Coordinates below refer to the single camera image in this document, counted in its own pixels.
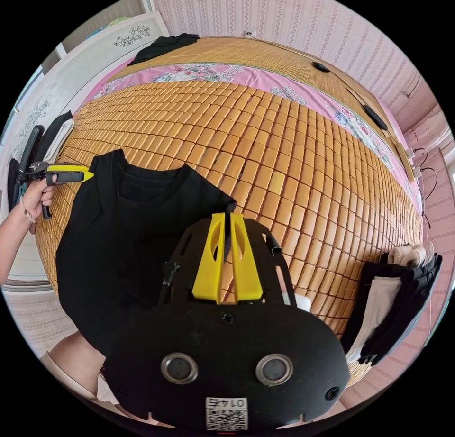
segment qr code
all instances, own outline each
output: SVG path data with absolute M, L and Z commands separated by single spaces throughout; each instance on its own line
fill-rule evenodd
M 247 417 L 246 409 L 207 409 L 207 430 L 245 431 Z

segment bracelet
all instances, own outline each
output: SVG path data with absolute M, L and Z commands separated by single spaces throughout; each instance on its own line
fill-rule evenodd
M 24 214 L 27 216 L 27 219 L 28 219 L 32 224 L 34 224 L 34 223 L 36 222 L 36 219 L 33 218 L 32 215 L 27 211 L 27 208 L 25 207 L 24 202 L 22 201 L 22 196 L 21 196 L 20 199 L 19 199 L 19 203 L 20 203 L 21 207 L 23 208 Z

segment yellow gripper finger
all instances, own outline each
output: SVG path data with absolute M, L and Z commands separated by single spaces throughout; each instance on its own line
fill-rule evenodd
M 236 303 L 259 300 L 263 290 L 242 214 L 231 214 L 231 239 Z
M 89 168 L 86 167 L 85 165 L 75 165 L 75 164 L 51 164 L 47 168 L 48 172 L 83 172 L 84 174 L 84 179 L 82 182 L 89 180 L 90 178 L 93 177 L 93 173 L 89 172 Z
M 225 219 L 226 215 L 224 213 L 212 214 L 207 241 L 192 289 L 194 298 L 215 301 L 217 304 L 221 301 Z

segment screw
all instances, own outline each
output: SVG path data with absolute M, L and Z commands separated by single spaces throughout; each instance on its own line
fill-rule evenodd
M 330 390 L 327 391 L 326 393 L 326 399 L 328 401 L 333 401 L 338 396 L 338 393 L 340 392 L 340 389 L 338 387 L 333 387 L 330 388 Z
M 231 312 L 223 312 L 221 314 L 221 322 L 225 325 L 232 325 L 235 319 L 234 314 Z

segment hand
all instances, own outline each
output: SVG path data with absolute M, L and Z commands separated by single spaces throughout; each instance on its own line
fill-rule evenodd
M 46 179 L 35 180 L 28 185 L 28 188 L 22 198 L 25 209 L 29 212 L 33 219 L 38 218 L 43 210 L 41 204 L 50 206 L 52 204 L 52 197 L 54 195 L 54 186 L 48 186 Z

